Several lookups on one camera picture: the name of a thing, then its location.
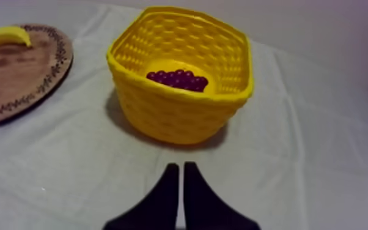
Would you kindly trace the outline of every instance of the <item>decorative border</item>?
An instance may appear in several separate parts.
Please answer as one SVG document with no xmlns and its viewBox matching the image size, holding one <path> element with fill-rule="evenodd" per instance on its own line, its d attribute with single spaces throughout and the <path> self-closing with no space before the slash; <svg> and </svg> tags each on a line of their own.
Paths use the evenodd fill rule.
<svg viewBox="0 0 368 230">
<path fill-rule="evenodd" d="M 31 104 L 33 99 L 36 98 L 36 95 L 39 94 L 46 94 L 48 89 L 51 87 L 52 79 L 57 76 L 60 72 L 61 66 L 64 64 L 64 61 L 67 61 L 67 57 L 65 57 L 66 50 L 64 48 L 64 38 L 57 30 L 52 27 L 48 26 L 41 26 L 41 25 L 22 25 L 20 26 L 26 31 L 42 31 L 48 34 L 48 37 L 56 41 L 57 49 L 56 49 L 56 65 L 52 65 L 50 67 L 50 72 L 44 77 L 43 83 L 37 86 L 35 92 L 31 92 L 28 95 L 24 95 L 19 99 L 16 99 L 12 102 L 8 102 L 0 106 L 0 115 L 4 112 L 11 112 L 13 109 L 17 109 L 19 106 Z"/>
</svg>

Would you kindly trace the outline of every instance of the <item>white wall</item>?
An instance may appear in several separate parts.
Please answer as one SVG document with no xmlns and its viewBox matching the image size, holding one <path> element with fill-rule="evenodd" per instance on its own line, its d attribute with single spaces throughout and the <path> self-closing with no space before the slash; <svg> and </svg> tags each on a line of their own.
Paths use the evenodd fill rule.
<svg viewBox="0 0 368 230">
<path fill-rule="evenodd" d="M 368 83 L 368 0 L 90 0 L 207 12 L 250 38 L 351 73 Z"/>
</svg>

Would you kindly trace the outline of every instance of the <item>table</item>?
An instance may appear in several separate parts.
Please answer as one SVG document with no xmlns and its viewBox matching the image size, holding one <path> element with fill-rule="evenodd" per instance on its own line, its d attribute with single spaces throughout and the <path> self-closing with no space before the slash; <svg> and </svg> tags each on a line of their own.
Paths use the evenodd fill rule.
<svg viewBox="0 0 368 230">
<path fill-rule="evenodd" d="M 0 229 L 100 229 L 166 164 L 195 161 L 263 229 L 368 229 L 368 92 L 345 74 L 254 41 L 253 98 L 196 148 L 160 145 L 125 121 L 105 53 L 139 9 L 0 2 L 0 26 L 44 23 L 74 47 L 62 86 L 0 127 Z M 180 203 L 177 226 L 184 226 Z"/>
</svg>

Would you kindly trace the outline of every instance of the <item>yellow bowl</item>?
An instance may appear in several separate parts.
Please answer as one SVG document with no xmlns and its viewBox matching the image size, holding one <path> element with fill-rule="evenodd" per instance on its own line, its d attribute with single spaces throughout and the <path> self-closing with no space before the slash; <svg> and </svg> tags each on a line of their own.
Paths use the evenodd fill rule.
<svg viewBox="0 0 368 230">
<path fill-rule="evenodd" d="M 252 94 L 247 37 L 204 13 L 150 7 L 110 46 L 109 68 L 131 124 L 161 141 L 195 144 L 214 135 Z M 204 92 L 148 80 L 148 72 L 190 70 Z"/>
</svg>

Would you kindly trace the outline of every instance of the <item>basket rim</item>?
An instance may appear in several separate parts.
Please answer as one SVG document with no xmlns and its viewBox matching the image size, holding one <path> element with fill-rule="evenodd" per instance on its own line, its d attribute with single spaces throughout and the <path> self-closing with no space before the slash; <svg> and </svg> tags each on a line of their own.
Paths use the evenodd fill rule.
<svg viewBox="0 0 368 230">
<path fill-rule="evenodd" d="M 221 29 L 227 30 L 229 33 L 234 34 L 236 37 L 241 38 L 247 46 L 248 49 L 248 83 L 245 89 L 241 92 L 234 93 L 234 94 L 216 94 L 216 95 L 208 95 L 203 94 L 201 92 L 193 92 L 187 91 L 185 89 L 177 89 L 170 86 L 165 86 L 160 83 L 156 83 L 151 81 L 147 78 L 143 78 L 142 76 L 138 75 L 135 72 L 127 70 L 123 65 L 118 63 L 112 51 L 118 48 L 122 42 L 130 35 L 131 30 L 133 27 L 141 20 L 143 20 L 149 13 L 179 13 L 185 14 L 192 17 L 197 17 L 199 20 L 204 20 L 208 23 L 215 24 Z M 106 55 L 108 64 L 113 66 L 116 70 L 126 73 L 125 75 L 118 75 L 117 78 L 123 78 L 124 80 L 128 81 L 131 84 L 136 85 L 137 87 L 146 86 L 146 90 L 152 91 L 162 97 L 173 97 L 175 100 L 197 100 L 200 102 L 205 102 L 208 104 L 217 105 L 219 103 L 244 103 L 251 95 L 254 89 L 254 79 L 253 79 L 253 67 L 252 67 L 252 55 L 251 55 L 251 44 L 249 39 L 245 36 L 244 33 L 240 32 L 239 30 L 233 28 L 232 26 L 217 20 L 216 18 L 201 12 L 196 12 L 190 9 L 184 9 L 179 7 L 166 7 L 166 6 L 157 6 L 157 7 L 148 7 L 146 8 L 134 22 L 123 32 L 123 34 L 115 39 L 111 46 L 109 47 Z"/>
</svg>

